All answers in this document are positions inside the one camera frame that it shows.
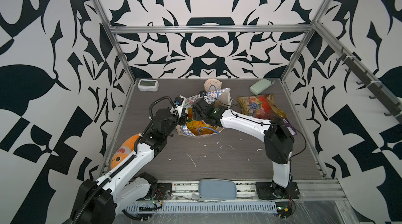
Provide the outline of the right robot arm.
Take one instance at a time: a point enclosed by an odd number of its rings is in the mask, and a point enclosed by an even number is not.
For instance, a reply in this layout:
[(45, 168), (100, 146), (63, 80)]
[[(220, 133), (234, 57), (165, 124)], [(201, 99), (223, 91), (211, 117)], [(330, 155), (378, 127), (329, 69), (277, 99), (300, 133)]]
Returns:
[(270, 185), (258, 190), (260, 199), (282, 199), (290, 194), (292, 183), (291, 158), (293, 155), (294, 136), (280, 120), (253, 118), (235, 112), (231, 106), (215, 102), (209, 104), (199, 98), (191, 108), (198, 120), (211, 126), (218, 126), (243, 132), (261, 140), (265, 153), (273, 164), (273, 179)]

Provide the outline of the white digital clock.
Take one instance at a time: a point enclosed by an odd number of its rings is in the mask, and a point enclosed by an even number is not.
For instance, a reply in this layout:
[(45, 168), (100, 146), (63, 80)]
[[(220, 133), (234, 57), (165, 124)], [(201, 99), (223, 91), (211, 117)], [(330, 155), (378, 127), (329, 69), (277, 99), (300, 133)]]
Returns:
[(155, 79), (140, 79), (137, 87), (140, 91), (157, 92), (159, 89), (159, 82)]

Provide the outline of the red fruit snack bag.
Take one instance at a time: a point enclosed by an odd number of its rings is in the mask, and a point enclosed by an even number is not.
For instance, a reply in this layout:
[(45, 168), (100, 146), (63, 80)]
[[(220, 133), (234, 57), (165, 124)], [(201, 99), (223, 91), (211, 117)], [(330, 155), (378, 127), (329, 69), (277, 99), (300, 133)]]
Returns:
[(274, 111), (273, 94), (237, 97), (241, 113), (249, 117), (272, 120), (277, 116)]

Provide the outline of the grey-blue pouch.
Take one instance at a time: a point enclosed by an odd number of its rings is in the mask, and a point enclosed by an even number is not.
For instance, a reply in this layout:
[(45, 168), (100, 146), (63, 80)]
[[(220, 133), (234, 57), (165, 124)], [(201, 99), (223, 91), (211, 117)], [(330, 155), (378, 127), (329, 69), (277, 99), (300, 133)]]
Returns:
[(215, 200), (234, 200), (237, 198), (237, 188), (233, 181), (219, 179), (202, 179), (198, 184), (201, 198)]

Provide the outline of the purple snack pack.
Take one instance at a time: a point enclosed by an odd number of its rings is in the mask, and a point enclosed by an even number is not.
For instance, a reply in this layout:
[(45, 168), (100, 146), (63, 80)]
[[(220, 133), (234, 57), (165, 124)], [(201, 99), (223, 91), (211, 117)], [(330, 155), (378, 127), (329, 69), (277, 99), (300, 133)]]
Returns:
[(286, 127), (288, 128), (289, 132), (292, 134), (292, 136), (296, 136), (297, 135), (297, 130), (290, 124), (288, 119), (283, 118), (283, 122), (286, 125)]

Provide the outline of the yellow mango candy bag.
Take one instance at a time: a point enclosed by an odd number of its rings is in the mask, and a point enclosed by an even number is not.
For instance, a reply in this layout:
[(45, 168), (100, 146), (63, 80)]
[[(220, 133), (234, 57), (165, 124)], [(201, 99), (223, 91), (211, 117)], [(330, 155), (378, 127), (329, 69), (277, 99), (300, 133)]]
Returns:
[(217, 128), (216, 126), (206, 124), (204, 121), (195, 121), (195, 120), (188, 121), (186, 126), (188, 130), (196, 136), (214, 134)]

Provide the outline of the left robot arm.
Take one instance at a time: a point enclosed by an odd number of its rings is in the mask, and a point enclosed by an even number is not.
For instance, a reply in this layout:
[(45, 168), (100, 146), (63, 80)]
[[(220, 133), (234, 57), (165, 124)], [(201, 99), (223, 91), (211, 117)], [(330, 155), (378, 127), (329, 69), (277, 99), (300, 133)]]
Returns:
[(185, 101), (183, 96), (174, 100), (164, 96), (150, 105), (150, 122), (139, 134), (134, 150), (103, 176), (81, 184), (67, 224), (111, 224), (130, 204), (151, 196), (157, 180), (137, 173), (163, 150), (176, 126), (185, 122)]

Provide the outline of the wall hook rack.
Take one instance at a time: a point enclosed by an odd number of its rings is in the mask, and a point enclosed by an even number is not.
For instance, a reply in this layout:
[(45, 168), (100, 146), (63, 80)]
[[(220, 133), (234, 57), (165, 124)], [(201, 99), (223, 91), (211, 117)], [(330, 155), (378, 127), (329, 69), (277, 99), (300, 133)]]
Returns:
[(348, 55), (344, 48), (336, 50), (339, 53), (337, 62), (347, 66), (347, 73), (353, 73), (359, 81), (357, 85), (367, 88), (371, 92), (369, 99), (378, 100), (386, 109), (386, 117), (394, 117), (402, 123), (402, 102), (386, 85), (380, 81), (356, 56)]

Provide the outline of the mint green case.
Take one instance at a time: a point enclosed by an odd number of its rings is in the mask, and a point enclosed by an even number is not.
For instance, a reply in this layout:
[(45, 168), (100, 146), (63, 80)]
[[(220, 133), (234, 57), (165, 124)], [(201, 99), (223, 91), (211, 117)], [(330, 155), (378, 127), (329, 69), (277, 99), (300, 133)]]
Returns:
[(249, 90), (254, 95), (259, 95), (266, 89), (272, 86), (274, 82), (268, 79), (261, 79), (250, 86)]

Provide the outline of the orange plush toy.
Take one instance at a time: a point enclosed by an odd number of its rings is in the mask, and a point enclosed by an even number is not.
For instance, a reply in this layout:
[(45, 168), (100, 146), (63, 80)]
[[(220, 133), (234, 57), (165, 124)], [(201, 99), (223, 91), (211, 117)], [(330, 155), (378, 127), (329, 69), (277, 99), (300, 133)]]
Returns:
[(118, 148), (111, 160), (111, 170), (132, 153), (132, 151), (135, 149), (135, 143), (140, 135), (141, 134), (139, 133), (130, 137), (120, 146), (120, 148)]

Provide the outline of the blue checkered paper bag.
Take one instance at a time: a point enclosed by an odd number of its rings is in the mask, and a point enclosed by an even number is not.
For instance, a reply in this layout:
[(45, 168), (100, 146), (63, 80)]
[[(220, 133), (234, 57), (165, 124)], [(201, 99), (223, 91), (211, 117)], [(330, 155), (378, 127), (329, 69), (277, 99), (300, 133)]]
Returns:
[(220, 117), (231, 106), (230, 88), (212, 84), (197, 95), (181, 98), (182, 102), (175, 101), (184, 117), (177, 125), (179, 135), (200, 139), (222, 132)]

